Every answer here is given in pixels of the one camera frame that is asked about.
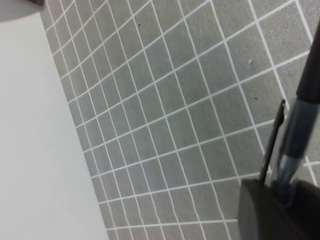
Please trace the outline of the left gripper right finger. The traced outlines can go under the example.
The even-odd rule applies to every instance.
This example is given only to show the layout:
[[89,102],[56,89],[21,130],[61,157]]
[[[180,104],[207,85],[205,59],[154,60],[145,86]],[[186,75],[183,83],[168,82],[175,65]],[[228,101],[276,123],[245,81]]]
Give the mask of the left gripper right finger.
[[305,180],[291,185],[286,212],[307,240],[320,238],[320,188]]

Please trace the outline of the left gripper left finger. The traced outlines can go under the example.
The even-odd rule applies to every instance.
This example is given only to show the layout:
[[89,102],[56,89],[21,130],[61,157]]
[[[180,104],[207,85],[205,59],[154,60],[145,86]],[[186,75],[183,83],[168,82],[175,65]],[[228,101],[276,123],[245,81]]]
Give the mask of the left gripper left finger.
[[241,183],[238,228],[242,240],[306,240],[308,237],[257,179]]

